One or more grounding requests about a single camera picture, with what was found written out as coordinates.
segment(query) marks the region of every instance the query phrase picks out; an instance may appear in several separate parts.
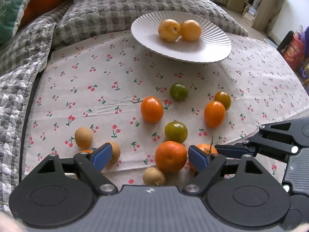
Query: green tomato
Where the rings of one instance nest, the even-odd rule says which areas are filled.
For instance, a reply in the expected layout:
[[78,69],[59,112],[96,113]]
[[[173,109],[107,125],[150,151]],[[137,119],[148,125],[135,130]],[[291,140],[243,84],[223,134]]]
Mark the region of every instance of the green tomato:
[[170,95],[176,101],[183,101],[188,96],[188,88],[181,83],[173,84],[170,88]]
[[169,122],[164,128],[164,133],[167,141],[175,141],[180,144],[188,137],[188,129],[178,121]]

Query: green cushion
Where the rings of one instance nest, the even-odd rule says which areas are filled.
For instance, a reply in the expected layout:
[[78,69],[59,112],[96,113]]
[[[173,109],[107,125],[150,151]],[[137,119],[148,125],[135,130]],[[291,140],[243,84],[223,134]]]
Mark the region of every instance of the green cushion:
[[16,34],[30,0],[0,0],[0,44]]

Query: orange tomato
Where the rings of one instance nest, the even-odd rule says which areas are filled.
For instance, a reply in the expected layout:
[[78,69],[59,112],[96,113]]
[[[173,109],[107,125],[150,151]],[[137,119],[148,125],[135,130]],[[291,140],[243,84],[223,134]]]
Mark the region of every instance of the orange tomato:
[[157,123],[163,117],[163,106],[155,97],[147,97],[141,103],[141,114],[148,123]]
[[159,145],[154,156],[157,167],[167,173],[178,172],[187,162],[186,148],[175,141],[166,141]]
[[218,127],[225,118],[224,105],[218,101],[210,102],[204,110],[206,124],[211,127]]
[[[208,154],[218,153],[218,151],[216,150],[214,145],[211,146],[209,144],[199,144],[196,147],[201,149],[204,153],[208,153]],[[190,169],[193,172],[197,171],[190,161],[189,161],[189,166],[190,166]]]

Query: red bag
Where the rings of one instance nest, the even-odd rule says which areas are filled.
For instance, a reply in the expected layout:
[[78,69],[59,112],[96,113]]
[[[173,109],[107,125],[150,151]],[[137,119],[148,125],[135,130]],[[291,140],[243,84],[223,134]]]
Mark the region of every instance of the red bag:
[[304,58],[303,49],[304,44],[294,34],[293,39],[282,54],[285,61],[293,70],[298,68],[300,61]]

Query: cherry print fabric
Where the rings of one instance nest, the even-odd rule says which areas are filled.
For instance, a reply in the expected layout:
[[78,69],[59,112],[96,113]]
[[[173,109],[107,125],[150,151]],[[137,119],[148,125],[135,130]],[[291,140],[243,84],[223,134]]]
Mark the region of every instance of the cherry print fabric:
[[[192,144],[234,144],[255,134],[261,124],[307,116],[308,95],[280,54],[271,46],[247,37],[228,34],[232,53],[211,64],[188,64],[157,55],[141,46],[130,31],[104,34],[52,53],[33,102],[25,139],[25,174],[44,157],[57,153],[72,157],[81,149],[75,130],[91,129],[95,150],[116,142],[121,156],[103,169],[119,188],[143,184],[146,168],[154,166],[155,150],[165,140],[164,127],[181,121],[188,128],[186,148]],[[187,85],[185,102],[169,95],[172,84]],[[232,105],[223,124],[208,128],[204,108],[219,90]],[[147,124],[140,105],[157,97],[164,116]],[[281,181],[285,164],[263,156],[258,161]],[[193,173],[188,163],[168,184],[183,185]]]

